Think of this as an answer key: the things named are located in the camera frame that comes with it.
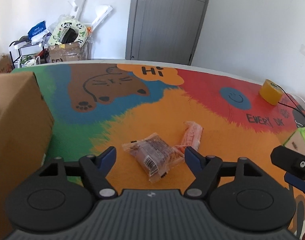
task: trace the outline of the black circular disc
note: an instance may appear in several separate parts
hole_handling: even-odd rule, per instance
[[[294,199],[281,185],[268,184],[227,183],[210,195],[210,207],[219,220],[239,230],[267,232],[287,227],[295,212]]]
[[[92,205],[91,194],[80,185],[47,178],[20,185],[7,198],[5,209],[17,228],[54,232],[79,223]]]

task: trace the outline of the smiley face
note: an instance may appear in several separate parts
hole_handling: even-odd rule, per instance
[[[249,110],[251,103],[248,98],[235,88],[225,87],[221,88],[220,95],[232,106],[241,109]]]

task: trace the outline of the yellow tape roll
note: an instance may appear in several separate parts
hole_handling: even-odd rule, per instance
[[[275,106],[278,104],[279,100],[283,95],[283,91],[269,79],[265,80],[265,83],[262,85],[259,90],[259,94],[265,99],[269,104]]]

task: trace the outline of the barcode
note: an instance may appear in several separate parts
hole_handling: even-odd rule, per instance
[[[158,167],[150,156],[147,156],[144,160],[144,164],[149,169],[149,176],[152,176],[158,172]]]

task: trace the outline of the black cable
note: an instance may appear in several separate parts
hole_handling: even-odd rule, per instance
[[[305,118],[305,114],[299,109],[299,107],[296,105],[296,103],[291,99],[291,97],[283,90],[283,88],[281,87],[281,86],[279,86],[279,85],[277,85],[277,84],[275,84],[277,87],[279,87],[285,94],[286,94],[286,96],[290,99],[290,101],[296,106],[296,108],[294,108],[294,107],[292,107],[292,106],[288,106],[288,105],[285,105],[285,104],[283,104],[283,103],[280,103],[280,102],[278,102],[278,104],[281,104],[281,105],[283,105],[283,106],[288,106],[288,107],[290,107],[290,108],[292,108],[292,109],[294,109],[294,110],[296,110],[297,112],[299,112],[304,118]]]

